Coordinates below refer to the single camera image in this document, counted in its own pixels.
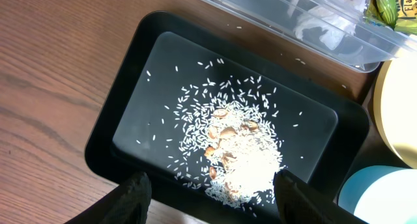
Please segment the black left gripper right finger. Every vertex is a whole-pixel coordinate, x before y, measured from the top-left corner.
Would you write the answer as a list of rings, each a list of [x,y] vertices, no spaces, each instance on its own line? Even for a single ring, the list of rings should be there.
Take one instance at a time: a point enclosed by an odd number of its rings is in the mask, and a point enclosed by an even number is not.
[[[366,224],[286,169],[274,175],[273,184],[284,224]]]

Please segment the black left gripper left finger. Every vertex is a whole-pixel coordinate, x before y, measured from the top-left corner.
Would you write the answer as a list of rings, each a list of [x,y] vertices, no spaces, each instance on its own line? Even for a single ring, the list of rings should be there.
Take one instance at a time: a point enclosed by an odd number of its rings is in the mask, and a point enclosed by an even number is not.
[[[147,174],[135,173],[66,224],[145,224],[151,196]]]

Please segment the light blue bowl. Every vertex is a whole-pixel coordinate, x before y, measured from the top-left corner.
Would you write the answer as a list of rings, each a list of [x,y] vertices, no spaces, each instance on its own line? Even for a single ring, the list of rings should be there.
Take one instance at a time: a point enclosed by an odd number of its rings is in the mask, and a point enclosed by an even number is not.
[[[416,224],[416,170],[361,169],[344,183],[338,205],[367,223]]]

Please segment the rice and nut leftovers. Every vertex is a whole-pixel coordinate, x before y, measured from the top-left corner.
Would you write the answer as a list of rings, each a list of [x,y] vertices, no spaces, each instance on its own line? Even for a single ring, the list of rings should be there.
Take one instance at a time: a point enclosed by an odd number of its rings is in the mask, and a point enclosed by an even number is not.
[[[273,176],[303,97],[233,61],[147,61],[131,98],[132,155],[242,211],[274,204]]]

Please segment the green snack wrapper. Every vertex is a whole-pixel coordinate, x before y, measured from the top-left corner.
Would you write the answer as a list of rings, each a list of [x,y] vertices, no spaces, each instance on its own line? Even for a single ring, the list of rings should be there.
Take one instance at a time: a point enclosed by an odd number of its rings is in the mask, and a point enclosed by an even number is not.
[[[375,25],[416,35],[416,0],[371,0],[365,15]]]

